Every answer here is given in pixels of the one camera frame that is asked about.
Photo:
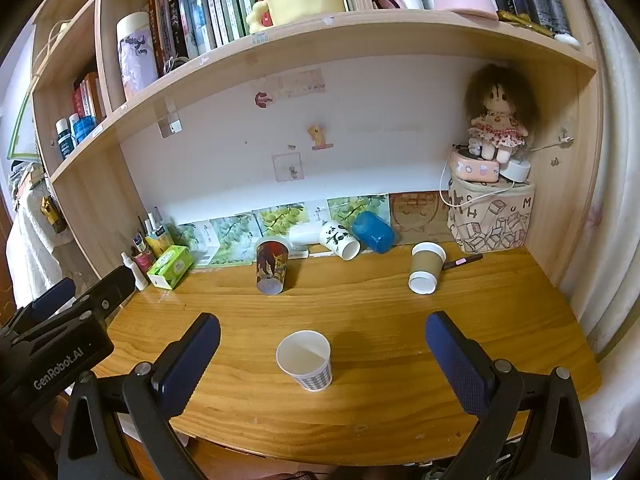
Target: white curtain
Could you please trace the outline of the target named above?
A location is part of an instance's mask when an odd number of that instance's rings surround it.
[[[561,289],[600,360],[602,386],[582,410],[592,478],[604,480],[640,438],[640,54],[603,0],[586,1],[604,52],[604,138],[589,217]]]

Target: wooden desk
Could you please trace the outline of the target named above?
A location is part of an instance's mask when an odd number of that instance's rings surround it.
[[[574,314],[525,249],[443,272],[431,296],[409,290],[410,261],[409,246],[350,262],[295,260],[279,296],[257,291],[252,266],[192,272],[175,291],[149,286],[110,326],[115,351],[96,372],[154,361],[200,312],[212,312],[220,348],[174,428],[266,456],[344,465],[451,456],[473,428],[476,418],[463,413],[424,341],[434,310],[493,359],[527,372],[564,366],[581,398],[600,385]],[[334,382],[324,392],[306,392],[275,362],[281,339],[301,329],[331,342]]]

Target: canvas bag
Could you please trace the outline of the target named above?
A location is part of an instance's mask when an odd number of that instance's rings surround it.
[[[494,190],[511,188],[500,177],[495,184],[465,182],[452,175],[449,202],[462,204]],[[535,185],[516,183],[512,189],[461,207],[450,207],[447,226],[465,253],[489,253],[524,245],[529,229]]]

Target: plaid paper cup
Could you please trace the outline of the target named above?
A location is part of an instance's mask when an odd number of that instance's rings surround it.
[[[331,384],[331,345],[319,332],[300,330],[284,338],[276,350],[280,369],[305,390],[320,392]]]

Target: pink dress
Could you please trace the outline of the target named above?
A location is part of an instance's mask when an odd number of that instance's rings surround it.
[[[509,114],[487,112],[471,121],[469,134],[496,147],[517,148],[524,144],[524,139],[518,131],[521,127],[520,122]]]

